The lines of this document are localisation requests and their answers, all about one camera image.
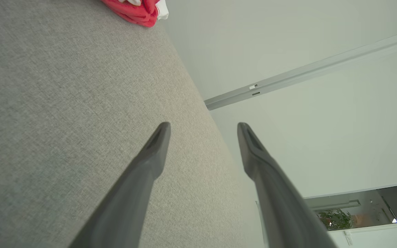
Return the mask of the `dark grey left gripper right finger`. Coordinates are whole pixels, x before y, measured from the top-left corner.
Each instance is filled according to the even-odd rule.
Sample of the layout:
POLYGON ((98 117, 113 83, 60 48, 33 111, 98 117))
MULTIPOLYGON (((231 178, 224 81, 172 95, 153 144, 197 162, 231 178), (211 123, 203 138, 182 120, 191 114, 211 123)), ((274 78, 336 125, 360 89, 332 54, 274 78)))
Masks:
POLYGON ((238 123, 237 135, 244 170, 257 190, 269 248, 337 248, 251 127, 238 123))

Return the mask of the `grey metal wall profile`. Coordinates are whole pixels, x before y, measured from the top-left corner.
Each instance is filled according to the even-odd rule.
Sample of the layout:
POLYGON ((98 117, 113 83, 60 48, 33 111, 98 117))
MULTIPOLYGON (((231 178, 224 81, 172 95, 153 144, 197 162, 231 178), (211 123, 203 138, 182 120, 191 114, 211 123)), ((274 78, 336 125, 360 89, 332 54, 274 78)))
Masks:
POLYGON ((209 111, 329 74, 346 66, 397 52, 397 35, 350 49, 205 100, 209 111))

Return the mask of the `grey fabric sofa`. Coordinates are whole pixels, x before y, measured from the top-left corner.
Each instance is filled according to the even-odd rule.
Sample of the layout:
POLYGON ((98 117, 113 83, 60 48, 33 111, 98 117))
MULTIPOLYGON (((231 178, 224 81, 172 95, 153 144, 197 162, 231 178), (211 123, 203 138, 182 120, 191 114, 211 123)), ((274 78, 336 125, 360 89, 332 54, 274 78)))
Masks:
POLYGON ((161 122, 139 248, 264 248, 249 178, 162 25, 0 0, 0 248, 67 248, 161 122))

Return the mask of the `green potted plant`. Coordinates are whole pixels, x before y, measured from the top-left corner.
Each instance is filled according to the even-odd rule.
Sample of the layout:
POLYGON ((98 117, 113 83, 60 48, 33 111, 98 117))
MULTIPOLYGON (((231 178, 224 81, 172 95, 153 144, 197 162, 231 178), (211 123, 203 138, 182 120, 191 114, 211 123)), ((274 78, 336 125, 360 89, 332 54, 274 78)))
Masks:
POLYGON ((341 209, 325 210, 318 212, 317 215, 328 231, 351 229, 354 225, 352 215, 341 209))

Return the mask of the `red Bulls jersey white sleeves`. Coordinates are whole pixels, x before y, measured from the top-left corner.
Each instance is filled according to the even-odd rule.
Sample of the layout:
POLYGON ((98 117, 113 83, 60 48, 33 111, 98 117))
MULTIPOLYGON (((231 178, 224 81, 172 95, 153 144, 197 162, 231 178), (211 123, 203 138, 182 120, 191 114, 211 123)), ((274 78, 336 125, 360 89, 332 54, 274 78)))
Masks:
POLYGON ((153 27, 160 19, 167 19, 169 10, 165 0, 101 0, 112 12, 128 22, 153 27))

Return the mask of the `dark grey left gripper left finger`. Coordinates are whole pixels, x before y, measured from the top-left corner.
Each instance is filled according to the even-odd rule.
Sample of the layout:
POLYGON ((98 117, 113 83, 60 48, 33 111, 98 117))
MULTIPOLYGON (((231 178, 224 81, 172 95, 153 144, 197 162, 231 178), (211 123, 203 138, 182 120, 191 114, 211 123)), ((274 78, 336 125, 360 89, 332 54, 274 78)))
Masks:
POLYGON ((170 136, 170 123, 160 123, 68 248, 138 248, 153 184, 164 170, 170 136))

